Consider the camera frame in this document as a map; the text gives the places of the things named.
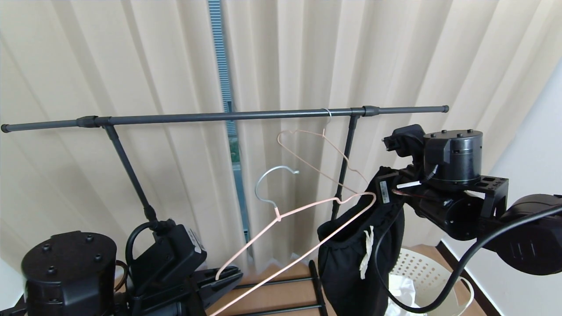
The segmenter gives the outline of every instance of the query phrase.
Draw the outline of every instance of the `screw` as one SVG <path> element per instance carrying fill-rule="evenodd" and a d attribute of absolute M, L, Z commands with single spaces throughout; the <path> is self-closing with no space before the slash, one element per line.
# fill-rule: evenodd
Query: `screw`
<path fill-rule="evenodd" d="M 53 275 L 57 274 L 57 268 L 55 268 L 55 266 L 51 265 L 47 269 L 47 274 L 50 275 L 50 276 L 53 276 Z"/>

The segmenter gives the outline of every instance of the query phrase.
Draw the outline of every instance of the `black baseboard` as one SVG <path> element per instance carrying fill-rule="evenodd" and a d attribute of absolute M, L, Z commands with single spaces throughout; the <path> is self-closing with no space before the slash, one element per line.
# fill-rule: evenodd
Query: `black baseboard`
<path fill-rule="evenodd" d="M 456 269 L 459 261 L 455 258 L 455 256 L 443 242 L 440 242 L 439 245 L 437 245 L 437 250 L 443 256 L 445 261 L 447 261 L 447 263 L 451 266 L 451 268 L 453 270 Z M 474 280 L 470 277 L 466 270 L 463 270 L 461 276 L 467 279 L 470 284 L 472 284 L 472 287 L 474 288 L 474 299 L 476 300 L 476 302 L 478 302 L 478 305 L 480 305 L 484 313 L 486 313 L 487 316 L 501 316 L 501 314 L 492 305 L 486 295 L 484 295 L 484 292 L 482 292 L 482 290 L 478 287 L 478 285 L 474 282 Z"/>

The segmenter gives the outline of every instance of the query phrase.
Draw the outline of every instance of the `curtain fold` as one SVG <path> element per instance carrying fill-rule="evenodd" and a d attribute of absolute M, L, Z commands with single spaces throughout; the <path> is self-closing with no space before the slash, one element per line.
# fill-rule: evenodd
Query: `curtain fold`
<path fill-rule="evenodd" d="M 361 118 L 351 165 L 370 179 L 379 166 L 403 168 L 409 159 L 380 141 L 396 128 L 420 124 L 426 132 L 476 128 L 484 132 L 483 172 L 511 141 L 562 56 L 558 1 L 223 1 L 227 53 L 239 111 L 440 106 L 448 114 Z M 327 136 L 343 149 L 346 118 L 334 118 Z M 336 185 L 277 145 L 283 129 L 321 132 L 326 119 L 240 121 L 244 188 L 250 232 L 261 231 L 273 208 L 253 186 L 276 165 L 301 174 L 268 175 L 262 195 L 281 212 L 332 197 Z M 286 135 L 296 153 L 337 178 L 341 157 L 321 139 Z M 348 171 L 345 184 L 366 184 Z M 343 190 L 344 197 L 351 194 Z M 342 206 L 340 213 L 350 206 Z M 315 228 L 329 219 L 322 205 L 284 219 L 254 246 L 259 267 L 286 263 L 317 243 Z M 436 244 L 442 233 L 406 211 L 405 245 Z"/>
<path fill-rule="evenodd" d="M 206 2 L 4 1 L 0 12 L 3 123 L 223 110 Z M 242 247 L 224 122 L 116 129 L 158 218 L 196 231 L 209 266 Z M 146 221 L 102 129 L 2 134 L 1 173 L 0 250 L 16 269 L 78 229 L 110 236 L 122 257 Z M 142 233 L 137 255 L 152 242 Z"/>

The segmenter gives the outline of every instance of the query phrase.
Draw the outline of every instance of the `wooden floor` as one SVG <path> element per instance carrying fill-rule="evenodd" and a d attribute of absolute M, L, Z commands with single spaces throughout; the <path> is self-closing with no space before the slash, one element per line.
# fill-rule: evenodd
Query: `wooden floor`
<path fill-rule="evenodd" d="M 439 251 L 437 251 L 435 247 L 416 246 L 413 247 L 412 250 L 432 258 L 433 260 L 437 261 L 447 269 L 451 270 L 450 266 L 447 264 L 445 259 L 441 256 L 441 254 L 439 253 Z M 242 281 L 242 284 L 259 282 L 260 280 L 263 280 L 266 277 L 278 271 L 278 269 L 279 268 L 277 266 L 271 266 L 259 276 L 245 277 L 244 280 Z M 310 276 L 310 272 L 308 266 L 305 264 L 297 264 L 292 269 L 279 275 L 276 279 L 290 279 L 290 278 L 309 277 L 309 276 Z M 207 314 L 211 314 L 214 311 L 218 310 L 226 303 L 238 297 L 238 295 L 244 293 L 244 291 L 247 291 L 247 289 L 234 290 L 226 294 L 216 304 L 214 304 L 209 309 L 207 309 Z M 464 287 L 463 285 L 457 284 L 455 286 L 455 292 L 457 294 L 457 299 L 460 303 L 466 302 L 468 300 L 469 292 L 466 289 L 466 287 Z M 336 314 L 332 309 L 332 307 L 329 306 L 329 302 L 326 301 L 326 303 L 328 305 L 328 314 L 330 316 L 335 316 Z M 312 281 L 301 281 L 301 282 L 286 283 L 281 285 L 262 286 L 258 288 L 255 292 L 244 297 L 241 301 L 229 307 L 227 310 L 222 312 L 221 315 L 224 316 L 237 315 L 237 314 L 244 314 L 244 313 L 259 312 L 262 310 L 279 309 L 279 308 L 303 306 L 303 305 L 310 305 L 310 304 L 316 304 L 316 296 L 314 294 Z M 312 316 L 312 315 L 319 315 L 319 312 L 317 309 L 310 309 L 310 310 L 302 310 L 297 312 L 283 313 L 280 315 Z M 485 315 L 486 314 L 480 308 L 480 306 L 476 301 L 473 301 L 472 304 L 468 307 L 468 309 L 463 314 L 463 316 L 485 316 Z"/>

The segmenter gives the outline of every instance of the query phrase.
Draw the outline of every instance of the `clothes rack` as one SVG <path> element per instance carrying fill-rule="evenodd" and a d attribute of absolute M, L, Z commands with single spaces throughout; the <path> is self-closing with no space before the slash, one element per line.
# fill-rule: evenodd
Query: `clothes rack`
<path fill-rule="evenodd" d="M 167 115 L 142 115 L 142 116 L 84 116 L 75 120 L 59 120 L 44 121 L 36 123 L 23 124 L 3 124 L 0 129 L 4 133 L 16 132 L 22 130 L 36 129 L 52 129 L 64 127 L 81 127 L 81 128 L 103 128 L 115 147 L 115 151 L 129 176 L 129 179 L 140 199 L 144 208 L 144 215 L 148 220 L 156 220 L 156 212 L 148 202 L 142 186 L 134 172 L 129 158 L 119 140 L 119 135 L 115 130 L 115 125 L 130 124 L 154 124 L 154 123 L 185 123 L 185 122 L 203 122 L 203 121 L 230 121 L 230 120 L 256 120 L 256 119 L 288 119 L 288 118 L 315 118 L 326 116 L 349 116 L 350 122 L 347 129 L 346 145 L 344 155 L 349 159 L 351 145 L 357 127 L 357 121 L 360 117 L 370 117 L 379 114 L 406 114 L 406 113 L 430 113 L 430 112 L 448 112 L 448 106 L 426 106 L 426 107 L 352 107 L 347 109 L 315 109 L 315 110 L 279 110 L 279 111 L 251 111 L 251 112 L 219 112 L 219 113 L 201 113 L 201 114 L 167 114 Z M 343 184 L 347 170 L 347 161 L 342 159 L 342 165 L 339 172 L 339 183 Z M 341 185 L 338 185 L 335 197 L 342 197 Z M 332 220 L 337 217 L 339 204 L 334 202 L 332 207 Z M 312 281 L 316 294 L 316 304 L 298 306 L 294 308 L 283 308 L 275 310 L 267 310 L 257 313 L 241 314 L 238 316 L 259 316 L 292 312 L 295 310 L 315 309 L 318 308 L 321 316 L 327 316 L 326 304 L 322 295 L 320 278 L 316 272 L 314 261 L 310 260 L 309 270 L 311 277 L 287 279 L 281 281 L 271 281 L 266 285 L 275 285 L 281 283 Z M 252 287 L 254 285 L 241 285 L 236 288 Z"/>

